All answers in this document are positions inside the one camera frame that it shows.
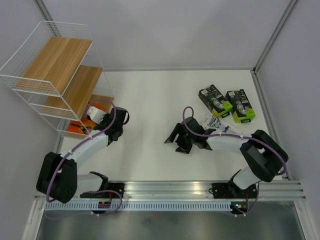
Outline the orange Gillette Fusion5 razor box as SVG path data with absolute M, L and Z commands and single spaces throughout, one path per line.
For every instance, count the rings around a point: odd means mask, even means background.
M 90 107 L 95 107 L 99 110 L 102 110 L 104 112 L 109 112 L 109 109 L 110 109 L 110 104 L 107 103 L 107 104 L 103 104 L 103 103 L 98 103 L 98 102 L 95 102 L 93 103 L 92 105 L 89 106 Z

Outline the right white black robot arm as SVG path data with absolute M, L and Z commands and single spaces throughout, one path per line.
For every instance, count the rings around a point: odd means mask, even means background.
M 288 154 L 263 130 L 242 136 L 240 131 L 221 123 L 216 117 L 202 123 L 190 116 L 175 125 L 166 144 L 175 142 L 176 152 L 189 154 L 193 146 L 208 151 L 226 151 L 243 156 L 247 167 L 237 171 L 228 182 L 228 192 L 241 197 L 248 187 L 270 183 L 284 169 Z

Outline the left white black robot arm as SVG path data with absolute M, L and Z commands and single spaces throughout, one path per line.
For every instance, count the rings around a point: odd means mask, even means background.
M 129 112 L 114 107 L 106 113 L 91 133 L 70 150 L 45 155 L 35 185 L 51 203 L 68 203 L 74 196 L 81 198 L 108 198 L 114 194 L 109 179 L 102 173 L 91 171 L 79 174 L 79 168 L 96 153 L 109 147 L 122 136 L 123 126 L 129 122 Z

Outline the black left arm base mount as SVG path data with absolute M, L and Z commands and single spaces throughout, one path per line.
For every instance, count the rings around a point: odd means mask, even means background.
M 120 199 L 120 197 L 114 193 L 117 192 L 121 197 L 125 193 L 125 183 L 124 182 L 111 182 L 108 184 L 108 192 L 101 193 L 82 193 L 80 195 L 81 199 Z

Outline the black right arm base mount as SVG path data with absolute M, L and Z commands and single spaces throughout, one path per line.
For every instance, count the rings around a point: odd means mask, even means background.
M 235 184 L 229 182 L 213 182 L 209 190 L 214 199 L 255 199 L 258 190 L 255 184 L 250 185 L 246 189 L 240 189 Z

